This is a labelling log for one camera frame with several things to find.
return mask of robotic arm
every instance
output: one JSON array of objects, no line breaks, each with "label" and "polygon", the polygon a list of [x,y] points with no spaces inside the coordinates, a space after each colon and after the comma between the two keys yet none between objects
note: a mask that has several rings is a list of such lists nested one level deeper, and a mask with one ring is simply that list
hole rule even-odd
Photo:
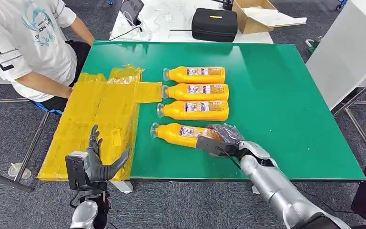
[{"label": "robotic arm", "polygon": [[[70,206],[75,208],[72,216],[72,229],[105,229],[110,222],[107,214],[112,204],[107,191],[107,180],[112,179],[117,171],[127,162],[130,148],[127,147],[113,164],[104,166],[100,160],[100,144],[98,126],[91,131],[89,147],[86,151],[74,151],[65,157],[68,182],[72,190],[77,190]],[[79,205],[73,200],[80,191],[84,195],[79,198]]]},{"label": "robotic arm", "polygon": [[268,152],[254,142],[237,143],[242,171],[288,229],[350,229],[302,195]]},{"label": "robotic arm", "polygon": [[212,125],[224,142],[199,136],[197,148],[213,156],[236,157],[263,199],[287,229],[350,229],[302,195],[260,145],[243,139],[236,128]]}]

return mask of person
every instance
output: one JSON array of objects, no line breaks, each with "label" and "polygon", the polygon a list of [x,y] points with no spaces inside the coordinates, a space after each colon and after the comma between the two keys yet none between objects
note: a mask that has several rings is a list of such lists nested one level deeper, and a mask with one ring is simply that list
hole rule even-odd
[{"label": "person", "polygon": [[[66,41],[66,27],[86,43]],[[62,0],[0,0],[0,77],[49,110],[65,109],[93,41]]]}]

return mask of bottle label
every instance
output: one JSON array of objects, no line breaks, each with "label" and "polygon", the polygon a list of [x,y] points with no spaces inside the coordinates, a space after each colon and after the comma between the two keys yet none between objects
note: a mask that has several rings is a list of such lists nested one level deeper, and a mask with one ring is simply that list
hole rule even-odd
[{"label": "bottle label", "polygon": [[182,125],[182,127],[180,127],[179,135],[184,137],[197,137],[200,133],[194,127]]},{"label": "bottle label", "polygon": [[196,111],[222,111],[224,110],[224,105],[221,101],[213,102],[192,102],[185,103],[184,110],[187,112]]},{"label": "bottle label", "polygon": [[218,133],[213,129],[205,128],[203,132],[200,132],[197,128],[186,125],[182,125],[182,127],[180,127],[179,135],[184,137],[198,137],[199,135],[202,135],[212,139],[220,139]]},{"label": "bottle label", "polygon": [[201,135],[204,137],[207,137],[207,138],[221,140],[219,134],[214,129],[205,128],[203,131],[203,134],[201,134]]},{"label": "bottle label", "polygon": [[221,84],[196,84],[188,85],[187,92],[189,94],[221,94],[224,88]]},{"label": "bottle label", "polygon": [[220,67],[216,68],[187,68],[187,75],[221,75]]}]

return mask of white t-shirt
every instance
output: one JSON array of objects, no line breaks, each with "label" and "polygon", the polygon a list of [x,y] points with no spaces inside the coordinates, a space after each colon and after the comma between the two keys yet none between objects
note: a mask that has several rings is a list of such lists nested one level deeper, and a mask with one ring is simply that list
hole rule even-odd
[{"label": "white t-shirt", "polygon": [[69,27],[75,19],[62,0],[0,0],[0,76],[28,99],[51,99],[15,80],[33,71],[64,85],[72,83],[77,58],[60,27]]}]

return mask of black pants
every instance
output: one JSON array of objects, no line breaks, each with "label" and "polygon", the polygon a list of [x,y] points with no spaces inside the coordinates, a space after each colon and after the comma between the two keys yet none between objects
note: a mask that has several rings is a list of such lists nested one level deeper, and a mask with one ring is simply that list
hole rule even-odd
[{"label": "black pants", "polygon": [[[84,42],[75,42],[70,40],[66,42],[69,44],[76,53],[76,57],[78,58],[76,62],[76,72],[75,72],[75,79],[72,81],[69,87],[73,87],[73,85],[78,81],[79,75],[81,74],[82,67],[85,64],[86,57],[88,57],[89,50],[91,46]],[[61,97],[52,97],[51,99],[41,102],[43,106],[45,106],[48,110],[60,110],[64,111],[65,106],[68,102],[68,99],[61,98]]]}]

